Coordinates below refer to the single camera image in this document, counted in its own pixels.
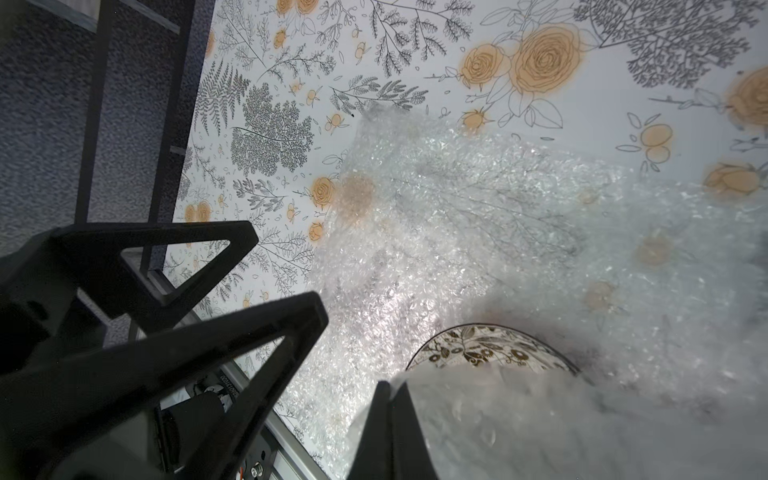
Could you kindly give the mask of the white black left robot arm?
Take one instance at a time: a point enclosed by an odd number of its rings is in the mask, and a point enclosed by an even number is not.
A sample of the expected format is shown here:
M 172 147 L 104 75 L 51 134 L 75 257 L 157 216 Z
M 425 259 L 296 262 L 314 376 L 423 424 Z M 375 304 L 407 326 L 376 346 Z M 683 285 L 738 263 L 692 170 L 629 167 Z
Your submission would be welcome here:
M 222 240 L 156 291 L 130 249 Z M 257 245 L 249 222 L 72 225 L 1 260 L 5 479 L 232 479 L 328 317 L 303 293 L 182 320 Z

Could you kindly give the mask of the clear bubble wrap sheet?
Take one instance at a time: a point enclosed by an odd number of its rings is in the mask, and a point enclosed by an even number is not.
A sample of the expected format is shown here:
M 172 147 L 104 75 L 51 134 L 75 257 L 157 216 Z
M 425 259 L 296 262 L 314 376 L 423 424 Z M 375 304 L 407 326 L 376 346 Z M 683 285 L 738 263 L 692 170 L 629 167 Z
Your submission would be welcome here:
M 767 475 L 763 198 L 381 111 L 342 163 L 308 285 L 329 324 L 286 403 L 333 479 L 380 380 L 408 385 L 442 479 Z M 406 369 L 470 323 L 580 374 Z

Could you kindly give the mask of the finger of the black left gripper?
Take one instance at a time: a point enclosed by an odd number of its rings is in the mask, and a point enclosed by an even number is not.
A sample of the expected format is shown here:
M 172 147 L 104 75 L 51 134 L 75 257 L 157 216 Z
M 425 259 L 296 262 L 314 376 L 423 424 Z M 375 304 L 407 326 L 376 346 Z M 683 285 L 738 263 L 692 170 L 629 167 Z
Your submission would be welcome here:
M 171 245 L 219 249 L 180 285 L 160 290 Z M 248 221 L 86 223 L 31 237 L 1 258 L 1 369 L 99 348 L 107 319 L 127 315 L 144 332 L 175 327 L 257 245 Z
M 280 343 L 206 434 L 178 479 L 231 479 L 328 325 L 315 292 L 249 307 L 1 378 L 1 476 L 43 479 L 66 458 L 180 387 Z

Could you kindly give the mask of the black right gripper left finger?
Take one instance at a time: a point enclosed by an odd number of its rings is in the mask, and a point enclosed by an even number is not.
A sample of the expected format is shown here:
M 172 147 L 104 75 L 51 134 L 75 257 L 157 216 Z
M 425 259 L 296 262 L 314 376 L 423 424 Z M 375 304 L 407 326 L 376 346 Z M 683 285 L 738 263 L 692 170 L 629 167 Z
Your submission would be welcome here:
M 357 451 L 347 476 L 349 480 L 388 480 L 393 473 L 391 385 L 376 385 Z

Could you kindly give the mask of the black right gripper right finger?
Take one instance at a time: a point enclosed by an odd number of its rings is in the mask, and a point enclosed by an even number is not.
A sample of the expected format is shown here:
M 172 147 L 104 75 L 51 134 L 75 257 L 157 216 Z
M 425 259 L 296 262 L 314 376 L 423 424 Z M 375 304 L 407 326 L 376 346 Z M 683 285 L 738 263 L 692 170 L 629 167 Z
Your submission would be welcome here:
M 397 389 L 391 400 L 391 425 L 394 478 L 437 480 L 406 383 Z

